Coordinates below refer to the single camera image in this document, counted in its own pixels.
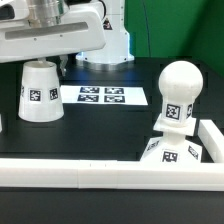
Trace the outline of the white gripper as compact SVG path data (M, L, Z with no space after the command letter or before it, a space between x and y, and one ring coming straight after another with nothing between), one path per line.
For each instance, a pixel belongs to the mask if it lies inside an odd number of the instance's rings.
M0 63L59 56L66 75L68 55L105 46L99 0L0 0Z

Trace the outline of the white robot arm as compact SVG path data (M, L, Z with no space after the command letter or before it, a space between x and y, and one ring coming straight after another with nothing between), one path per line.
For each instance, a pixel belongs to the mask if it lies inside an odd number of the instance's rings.
M68 56L94 69L134 60L124 27L124 0L0 0L0 63Z

